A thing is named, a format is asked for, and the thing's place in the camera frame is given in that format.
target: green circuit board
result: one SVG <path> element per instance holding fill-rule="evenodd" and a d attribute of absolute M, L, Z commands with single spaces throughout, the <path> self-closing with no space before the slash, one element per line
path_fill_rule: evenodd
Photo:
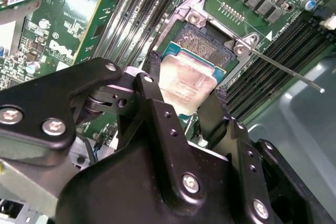
<path fill-rule="evenodd" d="M 0 58 L 0 89 L 38 78 L 92 57 L 105 57 L 120 67 L 141 66 L 165 19 L 185 0 L 43 0 L 41 7 L 26 17 L 17 52 Z M 264 0 L 252 7 L 249 0 L 205 0 L 204 9 L 240 37 L 257 33 L 258 51 L 265 51 L 302 13 L 301 0 Z M 323 5 L 327 0 L 314 0 Z M 269 18 L 281 12 L 277 19 Z M 184 26 L 175 23 L 158 51 L 163 52 Z M 237 61 L 225 70 L 229 73 Z M 27 65 L 36 68 L 26 71 Z M 107 141 L 115 128 L 114 115 L 105 114 L 79 130 Z"/>

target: black bracket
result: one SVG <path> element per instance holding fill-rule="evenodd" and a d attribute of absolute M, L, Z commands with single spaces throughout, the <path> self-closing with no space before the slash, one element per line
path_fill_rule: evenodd
<path fill-rule="evenodd" d="M 282 223 L 335 223 L 273 144 L 260 139 L 254 146 L 261 156 L 273 210 Z"/>
<path fill-rule="evenodd" d="M 2 91 L 0 109 L 14 108 L 22 119 L 0 123 L 0 157 L 45 166 L 61 162 L 75 140 L 74 117 L 88 93 L 121 75 L 109 60 L 97 58 Z M 46 134 L 42 125 L 48 119 L 57 119 L 65 131 Z"/>
<path fill-rule="evenodd" d="M 226 108 L 223 88 L 214 90 L 198 108 L 203 138 L 215 152 L 231 163 L 231 208 L 242 223 L 274 223 L 258 151 L 252 147 L 246 128 Z"/>

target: cable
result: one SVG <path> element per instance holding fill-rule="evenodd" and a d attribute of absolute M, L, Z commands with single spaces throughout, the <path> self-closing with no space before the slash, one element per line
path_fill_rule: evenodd
<path fill-rule="evenodd" d="M 90 165 L 93 165 L 96 162 L 98 162 L 97 154 L 94 154 L 94 152 L 92 150 L 92 146 L 91 146 L 89 140 L 87 139 L 87 137 L 85 137 L 85 136 L 83 136 L 82 134 L 79 134 L 79 133 L 77 133 L 77 136 L 79 137 L 79 139 L 81 139 L 83 141 L 83 143 L 85 143 L 86 150 L 88 152 L 89 159 L 90 159 Z"/>

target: pcie slot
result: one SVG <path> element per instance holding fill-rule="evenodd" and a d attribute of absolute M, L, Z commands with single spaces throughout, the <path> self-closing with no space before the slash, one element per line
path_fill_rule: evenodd
<path fill-rule="evenodd" d="M 310 31 L 308 31 L 309 29 L 311 29 L 309 26 L 305 28 L 303 36 L 292 37 L 290 44 L 295 46 L 287 46 L 285 48 L 281 48 L 281 50 L 278 50 L 278 53 L 274 54 L 275 60 L 288 67 L 289 65 L 286 62 L 286 59 L 292 56 L 293 51 L 300 47 L 311 36 Z M 244 87 L 236 95 L 234 101 L 230 102 L 230 109 L 233 110 L 235 107 L 237 107 L 237 103 L 241 97 L 249 96 L 258 87 L 258 84 L 262 83 L 264 79 L 268 78 L 275 69 L 276 68 L 272 64 L 265 62 L 265 64 L 262 65 L 262 69 L 257 70 L 257 73 L 254 73 L 250 76 Z"/>
<path fill-rule="evenodd" d="M 300 71 L 304 66 L 306 66 L 313 58 L 315 58 L 316 55 L 319 55 L 322 53 L 327 47 L 328 43 L 324 41 L 323 43 L 319 44 L 318 48 L 314 50 L 310 54 L 311 57 L 306 58 L 298 67 L 294 68 L 295 71 Z M 258 98 L 256 103 L 249 104 L 249 106 L 245 107 L 243 110 L 236 111 L 235 114 L 238 115 L 237 118 L 240 118 L 240 120 L 246 119 L 249 115 L 251 115 L 256 109 L 258 109 L 264 102 L 266 102 L 272 94 L 274 94 L 276 91 L 281 89 L 288 81 L 290 81 L 291 76 L 282 73 L 282 76 L 278 78 L 278 83 L 273 87 L 269 87 L 268 90 L 265 90 L 265 93 L 267 93 L 266 96 Z"/>
<path fill-rule="evenodd" d="M 278 52 L 293 39 L 294 35 L 301 31 L 307 24 L 303 23 L 301 20 L 295 21 L 280 38 L 278 38 L 278 43 L 275 41 L 265 52 L 265 55 L 277 60 Z M 266 62 L 262 59 L 257 59 L 253 65 L 242 74 L 242 76 L 228 89 L 227 98 L 230 101 L 239 91 L 256 75 L 263 67 Z"/>
<path fill-rule="evenodd" d="M 165 10 L 169 7 L 171 2 L 172 0 L 165 0 L 159 4 L 159 6 L 156 9 L 157 10 L 156 13 L 158 13 L 158 15 L 156 15 L 155 18 L 153 17 L 147 24 L 145 29 L 147 32 L 142 36 L 142 38 L 139 39 L 136 47 L 132 51 L 132 54 L 130 55 L 130 61 L 128 62 L 129 65 L 133 66 L 135 64 L 135 60 L 137 58 L 136 56 L 140 53 L 146 41 L 148 41 L 150 36 L 153 34 L 156 25 L 160 22 Z"/>

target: white connector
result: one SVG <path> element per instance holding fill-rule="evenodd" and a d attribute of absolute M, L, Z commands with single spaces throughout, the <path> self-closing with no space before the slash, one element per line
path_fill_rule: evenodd
<path fill-rule="evenodd" d="M 336 29 L 336 15 L 333 15 L 327 20 L 321 21 L 320 25 L 325 27 L 328 30 L 335 30 Z"/>

